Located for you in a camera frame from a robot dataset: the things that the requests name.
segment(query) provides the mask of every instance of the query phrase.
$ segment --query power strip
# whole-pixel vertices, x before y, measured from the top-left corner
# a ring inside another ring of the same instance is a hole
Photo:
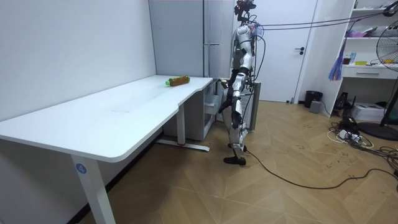
[[[353,141],[358,142],[358,143],[359,143],[359,140],[361,140],[361,136],[359,136],[357,134],[351,134],[351,133],[347,132],[346,130],[341,130],[338,133],[338,137],[341,139],[346,139],[347,137],[349,137]]]

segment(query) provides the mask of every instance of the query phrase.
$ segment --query humanoid robot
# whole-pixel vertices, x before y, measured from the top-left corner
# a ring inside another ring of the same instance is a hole
[[[228,130],[228,147],[233,149],[234,156],[224,158],[228,164],[246,165],[245,158],[242,157],[246,150],[244,138],[248,131],[244,123],[244,111],[242,108],[242,91],[253,87],[253,61],[254,48],[256,43],[256,29],[259,24],[250,21],[249,11],[256,8],[253,0],[238,0],[234,8],[234,13],[238,15],[241,25],[235,30],[233,38],[233,52],[231,59],[232,74],[227,82],[223,80],[222,86],[225,88],[223,103],[219,113],[222,113],[224,123]]]

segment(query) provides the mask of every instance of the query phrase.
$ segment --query white door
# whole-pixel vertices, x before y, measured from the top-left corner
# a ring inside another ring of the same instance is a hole
[[[312,22],[317,0],[254,1],[260,24],[293,24]],[[264,27],[265,29],[292,26]],[[266,56],[257,81],[261,82],[260,100],[286,102],[295,97],[310,29],[266,30]],[[258,42],[257,67],[261,63],[264,44]]]

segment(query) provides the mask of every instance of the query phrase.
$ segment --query door handle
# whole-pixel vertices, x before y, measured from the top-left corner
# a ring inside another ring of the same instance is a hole
[[[378,75],[378,72],[357,72],[357,75],[363,74],[363,75]]]

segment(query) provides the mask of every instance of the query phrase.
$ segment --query drawer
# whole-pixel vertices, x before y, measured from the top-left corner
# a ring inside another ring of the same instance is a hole
[[[397,76],[394,71],[386,68],[346,68],[343,67],[342,76],[350,78],[381,78],[391,79]]]
[[[205,98],[205,113],[206,114],[217,114],[218,108],[220,108],[221,97],[217,95],[207,95]]]

